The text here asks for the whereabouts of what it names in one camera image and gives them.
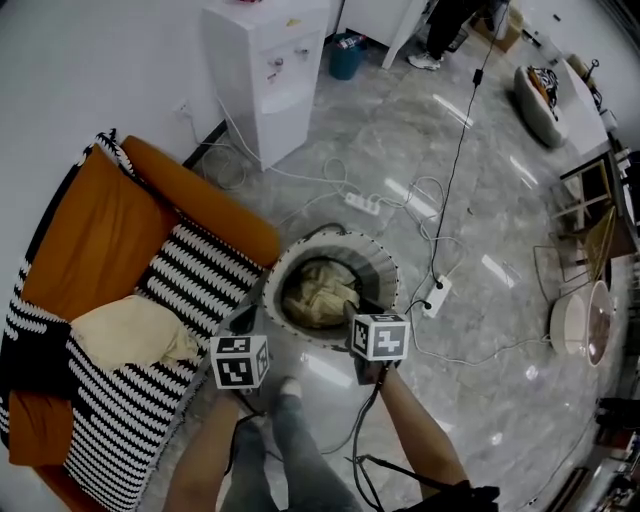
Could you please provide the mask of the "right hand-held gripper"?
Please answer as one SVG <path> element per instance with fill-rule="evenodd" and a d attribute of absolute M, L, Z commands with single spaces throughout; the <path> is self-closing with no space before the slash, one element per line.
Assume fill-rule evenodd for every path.
<path fill-rule="evenodd" d="M 361 298 L 359 308 L 345 301 L 343 316 L 346 323 L 351 323 L 350 352 L 361 384 L 366 382 L 365 372 L 370 364 L 398 366 L 407 358 L 411 325 L 406 315 Z"/>

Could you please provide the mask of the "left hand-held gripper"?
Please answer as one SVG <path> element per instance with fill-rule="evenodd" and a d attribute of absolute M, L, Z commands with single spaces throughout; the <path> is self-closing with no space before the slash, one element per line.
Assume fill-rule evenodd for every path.
<path fill-rule="evenodd" d="M 220 323 L 218 337 L 210 340 L 211 366 L 220 390 L 257 389 L 269 371 L 267 337 L 244 336 L 254 330 L 257 311 L 255 303 L 239 307 Z"/>

